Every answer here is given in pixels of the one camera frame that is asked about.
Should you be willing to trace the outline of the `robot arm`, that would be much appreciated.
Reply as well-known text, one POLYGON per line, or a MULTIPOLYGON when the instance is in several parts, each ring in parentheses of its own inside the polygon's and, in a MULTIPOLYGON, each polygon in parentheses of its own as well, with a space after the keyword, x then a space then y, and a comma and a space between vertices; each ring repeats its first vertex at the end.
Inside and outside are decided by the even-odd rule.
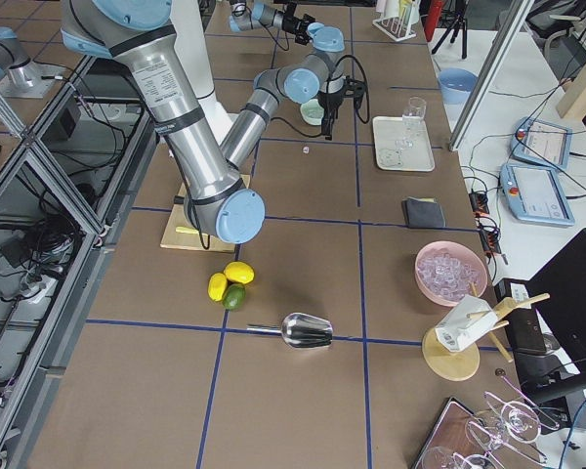
POLYGON ((252 7, 246 1, 230 1, 230 30, 240 32, 275 27, 292 34, 296 43, 306 45, 312 39, 309 27, 315 22, 315 18, 308 14, 299 18, 296 16, 296 9, 297 3, 293 1, 285 1, 282 10, 258 1, 252 7))
POLYGON ((185 215, 202 234, 239 244, 265 219, 265 204, 248 189, 239 169, 283 100, 318 99, 329 135, 346 93, 355 86, 343 71, 340 29, 293 5, 231 3, 235 31, 278 28, 312 51, 298 64, 268 69, 235 119, 214 98, 199 7, 194 1, 64 1, 62 36, 71 51, 114 60, 131 72, 156 133, 173 153, 187 188, 185 215))

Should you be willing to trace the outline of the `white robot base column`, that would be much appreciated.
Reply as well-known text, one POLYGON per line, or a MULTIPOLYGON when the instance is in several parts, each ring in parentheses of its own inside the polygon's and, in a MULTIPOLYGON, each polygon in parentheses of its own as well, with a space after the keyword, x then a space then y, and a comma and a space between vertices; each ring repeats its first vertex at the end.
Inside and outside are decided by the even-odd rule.
POLYGON ((207 122, 220 143, 233 120, 216 96, 198 2, 173 1, 170 20, 177 32, 176 54, 207 122))

